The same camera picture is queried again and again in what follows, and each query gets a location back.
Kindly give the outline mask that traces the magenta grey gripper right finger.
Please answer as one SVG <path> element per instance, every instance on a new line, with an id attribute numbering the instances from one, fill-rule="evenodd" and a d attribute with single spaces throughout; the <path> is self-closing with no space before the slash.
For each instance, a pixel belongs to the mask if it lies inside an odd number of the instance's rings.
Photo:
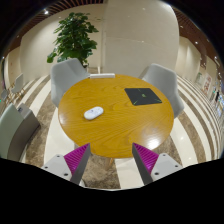
<path id="1" fill-rule="evenodd" d="M 182 169 L 167 153 L 157 154 L 137 143 L 132 144 L 132 154 L 145 185 Z"/>

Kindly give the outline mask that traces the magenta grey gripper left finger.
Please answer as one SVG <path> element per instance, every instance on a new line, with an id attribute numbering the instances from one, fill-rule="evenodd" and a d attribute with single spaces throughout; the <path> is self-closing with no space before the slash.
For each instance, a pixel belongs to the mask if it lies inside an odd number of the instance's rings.
<path id="1" fill-rule="evenodd" d="M 74 184 L 83 185 L 82 176 L 90 154 L 90 144 L 85 144 L 66 155 L 56 154 L 42 169 Z"/>

